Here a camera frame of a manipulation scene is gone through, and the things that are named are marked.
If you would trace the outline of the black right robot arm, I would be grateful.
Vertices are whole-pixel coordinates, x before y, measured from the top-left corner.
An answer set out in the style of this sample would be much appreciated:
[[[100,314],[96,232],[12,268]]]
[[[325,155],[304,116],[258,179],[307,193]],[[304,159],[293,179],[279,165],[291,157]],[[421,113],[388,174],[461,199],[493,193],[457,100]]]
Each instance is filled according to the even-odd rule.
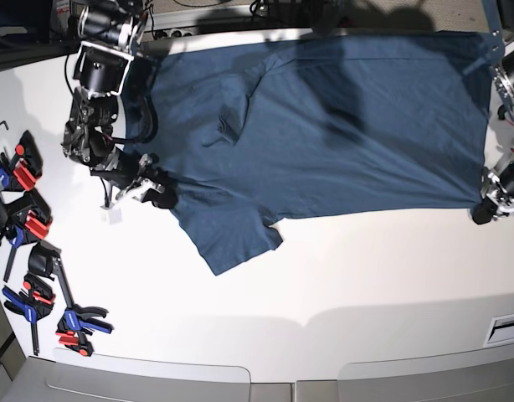
[[[157,131],[150,96],[154,63],[141,51],[150,8],[144,1],[83,1],[81,7],[76,23],[80,47],[73,74],[65,78],[79,84],[71,91],[63,154],[101,180],[106,208],[133,198],[172,209],[177,203],[174,181],[157,166],[156,155],[134,149]],[[124,94],[131,97],[141,125],[135,136],[114,133]]]

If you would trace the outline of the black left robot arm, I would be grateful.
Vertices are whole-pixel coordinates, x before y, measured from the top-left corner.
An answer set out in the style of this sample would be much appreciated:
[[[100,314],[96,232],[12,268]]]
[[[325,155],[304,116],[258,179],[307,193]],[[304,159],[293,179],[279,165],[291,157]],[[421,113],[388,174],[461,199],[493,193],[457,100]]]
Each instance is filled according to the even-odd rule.
[[[485,1],[484,8],[492,36],[498,44],[514,42],[514,1]],[[504,54],[498,48],[496,61],[491,66],[492,81],[501,98],[497,119],[514,129],[514,50]],[[478,224],[514,216],[514,145],[494,168],[483,173],[481,201],[470,211]]]

